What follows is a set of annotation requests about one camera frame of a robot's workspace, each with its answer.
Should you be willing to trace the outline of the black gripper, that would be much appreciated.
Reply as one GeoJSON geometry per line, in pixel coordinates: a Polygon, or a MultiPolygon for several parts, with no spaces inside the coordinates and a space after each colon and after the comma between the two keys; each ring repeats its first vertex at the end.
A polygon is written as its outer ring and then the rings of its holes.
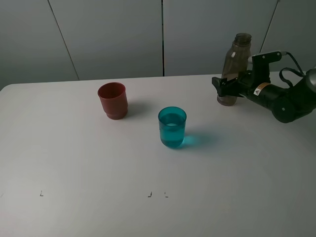
{"type": "Polygon", "coordinates": [[[253,94],[254,90],[263,83],[270,83],[269,71],[247,70],[239,72],[238,77],[228,80],[227,78],[212,78],[212,84],[215,87],[218,96],[235,96],[238,97],[238,89],[240,95],[246,96],[253,94]]]}

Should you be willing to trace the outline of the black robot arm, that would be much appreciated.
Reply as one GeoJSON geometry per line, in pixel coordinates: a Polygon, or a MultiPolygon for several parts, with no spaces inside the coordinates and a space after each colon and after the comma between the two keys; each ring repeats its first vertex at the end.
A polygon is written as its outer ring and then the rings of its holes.
{"type": "Polygon", "coordinates": [[[263,71],[241,72],[232,80],[213,77],[212,84],[218,96],[245,97],[271,111],[278,121],[289,123],[310,114],[316,108],[316,70],[310,69],[305,74],[291,68],[285,70],[302,79],[293,85],[280,71],[280,79],[289,86],[282,88],[271,84],[270,71],[264,68],[263,71]]]}

